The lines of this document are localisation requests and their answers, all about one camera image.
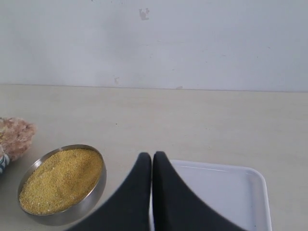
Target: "white tray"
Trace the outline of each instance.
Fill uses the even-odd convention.
[[[248,167],[171,160],[186,184],[209,206],[247,231],[272,231],[264,177]],[[152,205],[151,230],[154,231]]]

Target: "stainless steel bowl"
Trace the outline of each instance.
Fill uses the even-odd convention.
[[[101,172],[101,177],[97,184],[94,186],[94,188],[91,190],[91,192],[79,203],[69,207],[67,210],[64,210],[62,212],[50,214],[50,215],[35,215],[31,214],[27,211],[25,211],[22,206],[20,205],[19,202],[19,195],[23,189],[23,186],[25,182],[28,180],[28,178],[32,175],[32,173],[49,157],[52,155],[56,154],[59,151],[66,151],[70,149],[89,149],[96,151],[102,158],[103,161],[103,168]],[[83,145],[83,144],[74,144],[74,145],[69,145],[65,146],[62,148],[58,148],[53,150],[50,153],[47,153],[44,155],[42,158],[37,160],[25,173],[24,177],[21,179],[18,190],[17,190],[17,199],[18,199],[18,204],[20,208],[28,215],[30,216],[33,220],[37,221],[38,223],[44,224],[44,225],[51,225],[51,226],[59,226],[59,225],[65,225],[71,222],[74,222],[82,217],[84,217],[99,201],[106,185],[106,178],[107,178],[107,171],[106,171],[106,166],[105,162],[103,160],[102,154],[97,151],[95,148],[88,146],[88,145]]]

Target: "pink fluffy object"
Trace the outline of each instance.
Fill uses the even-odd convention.
[[[29,149],[36,130],[34,124],[21,118],[0,117],[0,173]]]

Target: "white wall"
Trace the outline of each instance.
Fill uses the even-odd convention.
[[[1,0],[0,83],[308,91],[307,23],[307,0]]]

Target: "beige table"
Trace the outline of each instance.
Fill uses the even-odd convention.
[[[163,150],[172,159],[257,169],[267,181],[273,229],[308,229],[308,94],[0,85],[0,109],[38,126],[31,150],[0,178],[0,230],[68,227],[30,220],[16,189],[36,159],[74,143],[105,157],[108,182],[99,205],[139,152]]]

